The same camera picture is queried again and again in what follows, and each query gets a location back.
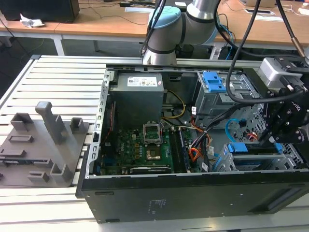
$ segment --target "white paper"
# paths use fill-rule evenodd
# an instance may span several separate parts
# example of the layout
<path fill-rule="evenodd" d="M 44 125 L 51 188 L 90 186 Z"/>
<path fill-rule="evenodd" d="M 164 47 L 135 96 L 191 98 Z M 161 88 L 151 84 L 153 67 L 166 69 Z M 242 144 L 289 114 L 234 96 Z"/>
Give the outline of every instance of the white paper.
<path fill-rule="evenodd" d="M 176 1 L 175 5 L 176 6 L 187 6 L 187 4 L 185 4 L 185 2 L 181 2 L 181 1 Z"/>
<path fill-rule="evenodd" d="M 20 14 L 20 18 L 21 19 L 19 22 L 21 22 L 27 28 L 41 27 L 45 25 L 40 19 L 29 19 L 24 17 L 22 14 Z"/>
<path fill-rule="evenodd" d="M 261 15 L 257 15 L 255 17 L 255 20 L 283 22 L 283 19 L 278 17 L 278 16 L 261 16 Z"/>
<path fill-rule="evenodd" d="M 155 76 L 131 76 L 127 79 L 128 87 L 157 87 Z"/>
<path fill-rule="evenodd" d="M 308 10 L 308 9 L 299 8 L 298 11 L 299 11 L 302 15 L 309 15 L 309 10 Z"/>
<path fill-rule="evenodd" d="M 134 12 L 134 13 L 151 13 L 154 11 L 150 8 L 142 8 L 142 7 L 126 7 L 126 12 Z"/>

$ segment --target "black computer case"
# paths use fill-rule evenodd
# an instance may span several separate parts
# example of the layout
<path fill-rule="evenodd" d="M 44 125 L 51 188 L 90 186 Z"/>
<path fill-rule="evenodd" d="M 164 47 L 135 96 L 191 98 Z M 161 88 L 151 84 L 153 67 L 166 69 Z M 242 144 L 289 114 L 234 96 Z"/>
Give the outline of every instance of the black computer case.
<path fill-rule="evenodd" d="M 78 0 L 1 0 L 0 10 L 9 21 L 20 14 L 31 19 L 73 23 L 79 12 Z"/>

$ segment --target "wooden desk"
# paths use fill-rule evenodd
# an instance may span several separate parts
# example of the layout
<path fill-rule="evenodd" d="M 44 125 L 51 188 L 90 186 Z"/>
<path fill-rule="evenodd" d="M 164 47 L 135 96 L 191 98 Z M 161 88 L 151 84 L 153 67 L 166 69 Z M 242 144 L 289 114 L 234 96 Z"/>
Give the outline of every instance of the wooden desk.
<path fill-rule="evenodd" d="M 302 2 L 293 1 L 281 1 L 282 5 L 292 5 L 293 10 L 298 12 L 299 8 L 309 9 L 302 5 Z M 228 26 L 230 30 L 235 34 L 236 41 L 239 43 L 248 27 L 248 23 L 251 19 L 251 14 L 245 11 L 238 11 L 244 8 L 254 9 L 254 7 L 244 7 L 239 0 L 228 0 L 227 4 L 220 4 L 219 13 L 224 13 L 228 18 Z M 273 8 L 261 8 L 265 10 L 271 10 L 279 16 L 280 12 L 276 7 Z M 285 12 L 289 23 L 293 29 L 295 36 L 302 43 L 304 48 L 309 45 L 309 16 L 299 16 L 292 12 Z M 224 15 L 220 16 L 222 24 L 226 25 L 226 19 Z M 219 57 L 221 48 L 224 46 L 225 40 L 218 35 L 214 42 L 214 49 L 212 50 L 211 58 L 216 59 Z M 279 50 L 295 50 L 291 41 L 290 35 L 285 27 L 284 22 L 255 20 L 253 27 L 249 33 L 244 47 L 250 48 L 268 48 Z"/>
<path fill-rule="evenodd" d="M 80 0 L 79 2 L 84 4 L 80 4 L 80 12 L 74 23 L 60 23 L 55 29 L 55 33 L 143 38 L 146 37 L 149 14 L 125 12 L 124 7 L 120 7 L 119 5 L 114 4 L 90 4 L 93 8 L 89 8 L 89 4 L 86 4 L 88 1 Z"/>
<path fill-rule="evenodd" d="M 90 0 L 89 8 L 88 0 L 80 0 L 80 14 L 73 24 L 63 23 L 46 23 L 45 27 L 28 29 L 22 26 L 18 21 L 7 22 L 4 21 L 8 28 L 15 36 L 20 37 L 38 37 L 51 38 L 54 40 L 58 55 L 65 55 L 62 46 L 63 39 L 77 39 L 77 40 L 93 40 L 94 49 L 98 50 L 97 41 L 123 41 L 123 42 L 143 42 L 146 36 L 148 15 L 146 13 L 130 13 L 125 12 L 125 8 L 119 5 L 113 5 L 118 1 L 98 5 L 97 1 Z M 228 0 L 227 3 L 233 10 L 241 10 L 244 6 L 239 0 Z M 293 9 L 297 12 L 298 8 L 303 7 L 300 2 L 282 1 L 283 5 L 291 4 Z M 280 16 L 277 7 L 271 9 L 276 16 Z M 220 4 L 219 13 L 224 13 L 228 17 L 229 28 L 234 32 L 237 42 L 239 42 L 244 35 L 248 26 L 251 14 L 245 11 L 234 12 L 228 8 L 227 4 Z M 124 17 L 132 22 L 129 22 L 121 17 L 111 17 L 118 15 Z M 291 12 L 286 12 L 291 27 L 298 37 L 299 41 L 304 45 L 309 45 L 309 17 L 298 16 Z M 223 24 L 226 24 L 225 18 L 220 17 Z M 0 25 L 0 36 L 10 36 L 3 25 Z M 221 48 L 224 46 L 224 39 L 218 35 L 211 45 L 214 45 L 213 55 L 219 54 Z M 283 22 L 258 21 L 256 20 L 253 28 L 249 34 L 245 47 L 251 48 L 269 48 L 294 50 L 294 46 L 290 40 L 290 36 Z"/>
<path fill-rule="evenodd" d="M 30 33 L 55 33 L 56 27 L 59 23 L 44 22 L 45 26 L 39 28 L 27 28 L 19 21 L 7 21 L 4 15 L 0 15 L 1 20 L 10 31 L 14 32 L 30 32 Z M 7 31 L 5 26 L 0 22 L 0 31 Z"/>

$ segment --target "blue connector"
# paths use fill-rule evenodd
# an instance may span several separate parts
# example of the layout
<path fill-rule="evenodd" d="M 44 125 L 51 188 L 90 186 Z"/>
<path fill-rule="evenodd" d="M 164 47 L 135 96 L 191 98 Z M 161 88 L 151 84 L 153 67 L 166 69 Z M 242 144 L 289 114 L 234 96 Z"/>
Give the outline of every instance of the blue connector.
<path fill-rule="evenodd" d="M 229 146 L 233 148 L 233 151 L 230 152 L 248 152 L 245 143 L 230 143 L 227 147 L 229 148 Z"/>
<path fill-rule="evenodd" d="M 210 93 L 225 93 L 226 88 L 216 72 L 203 72 L 203 79 Z"/>
<path fill-rule="evenodd" d="M 283 152 L 283 147 L 281 144 L 275 143 L 275 148 L 277 149 L 278 153 Z"/>

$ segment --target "power supply label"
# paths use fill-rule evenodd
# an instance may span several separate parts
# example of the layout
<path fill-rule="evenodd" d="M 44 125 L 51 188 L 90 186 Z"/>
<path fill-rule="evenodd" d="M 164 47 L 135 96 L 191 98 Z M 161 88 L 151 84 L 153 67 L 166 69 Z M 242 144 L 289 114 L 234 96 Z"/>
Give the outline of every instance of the power supply label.
<path fill-rule="evenodd" d="M 128 87 L 157 87 L 155 76 L 131 76 L 127 79 Z"/>

